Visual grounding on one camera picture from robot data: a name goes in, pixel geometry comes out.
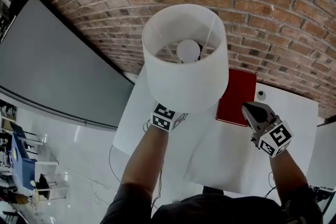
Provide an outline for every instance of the black shirt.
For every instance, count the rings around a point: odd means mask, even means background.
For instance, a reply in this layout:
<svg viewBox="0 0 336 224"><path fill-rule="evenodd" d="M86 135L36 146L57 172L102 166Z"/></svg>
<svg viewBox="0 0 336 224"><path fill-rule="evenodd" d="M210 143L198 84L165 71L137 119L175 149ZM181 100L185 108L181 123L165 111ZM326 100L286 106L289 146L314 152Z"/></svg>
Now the black shirt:
<svg viewBox="0 0 336 224"><path fill-rule="evenodd" d="M151 199L136 185L124 184L101 224L110 223L288 223L320 224L322 213L308 186L294 191L280 207L261 197L230 198L200 194L178 203L161 206L151 218Z"/></svg>

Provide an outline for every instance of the person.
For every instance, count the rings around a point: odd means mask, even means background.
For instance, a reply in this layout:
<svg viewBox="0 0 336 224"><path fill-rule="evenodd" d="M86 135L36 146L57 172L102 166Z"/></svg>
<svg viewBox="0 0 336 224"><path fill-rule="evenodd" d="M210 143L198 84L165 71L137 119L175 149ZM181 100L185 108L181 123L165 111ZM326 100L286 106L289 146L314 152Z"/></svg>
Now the person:
<svg viewBox="0 0 336 224"><path fill-rule="evenodd" d="M148 128L127 163L120 187L101 224L148 221L322 223L321 210L312 197L307 179L287 150L270 158L281 207L267 198L230 198L221 191L204 187L203 194L161 206L151 218L153 191L162 169L168 137L168 132L156 126Z"/></svg>

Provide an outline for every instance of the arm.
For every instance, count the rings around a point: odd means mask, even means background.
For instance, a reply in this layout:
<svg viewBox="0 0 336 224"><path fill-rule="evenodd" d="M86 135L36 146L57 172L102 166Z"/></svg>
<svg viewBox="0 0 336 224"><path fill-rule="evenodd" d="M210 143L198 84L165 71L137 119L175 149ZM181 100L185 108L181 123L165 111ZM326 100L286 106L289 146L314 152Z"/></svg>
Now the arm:
<svg viewBox="0 0 336 224"><path fill-rule="evenodd" d="M275 158L270 158L270 162L281 202L286 201L294 190L308 184L303 172L287 150Z"/></svg>
<svg viewBox="0 0 336 224"><path fill-rule="evenodd" d="M151 125L127 163L121 184L134 184L152 198L162 169L168 132Z"/></svg>

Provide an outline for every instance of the desk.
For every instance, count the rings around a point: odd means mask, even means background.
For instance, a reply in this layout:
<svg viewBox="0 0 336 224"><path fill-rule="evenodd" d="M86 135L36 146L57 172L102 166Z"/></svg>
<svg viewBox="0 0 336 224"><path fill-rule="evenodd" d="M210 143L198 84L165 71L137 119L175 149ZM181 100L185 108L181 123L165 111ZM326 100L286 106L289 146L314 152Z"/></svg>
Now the desk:
<svg viewBox="0 0 336 224"><path fill-rule="evenodd" d="M154 105L142 69L115 134L113 145L131 155L143 136L142 125ZM318 104L315 101L260 83L272 109L286 120L294 133L290 154L307 172L317 129ZM252 130L215 120L217 104L191 113L170 133L164 169L180 179L245 195L264 196L269 190L271 171L267 154L250 142ZM276 191L269 197L278 199Z"/></svg>

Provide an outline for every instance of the gray panel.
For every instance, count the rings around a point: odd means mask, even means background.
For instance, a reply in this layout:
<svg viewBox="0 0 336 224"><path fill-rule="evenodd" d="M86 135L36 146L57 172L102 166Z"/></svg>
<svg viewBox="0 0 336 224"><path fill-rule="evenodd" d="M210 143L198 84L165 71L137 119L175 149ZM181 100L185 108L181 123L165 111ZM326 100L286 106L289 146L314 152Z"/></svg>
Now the gray panel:
<svg viewBox="0 0 336 224"><path fill-rule="evenodd" d="M118 126L133 84L29 0L0 45L0 86L89 121Z"/></svg>

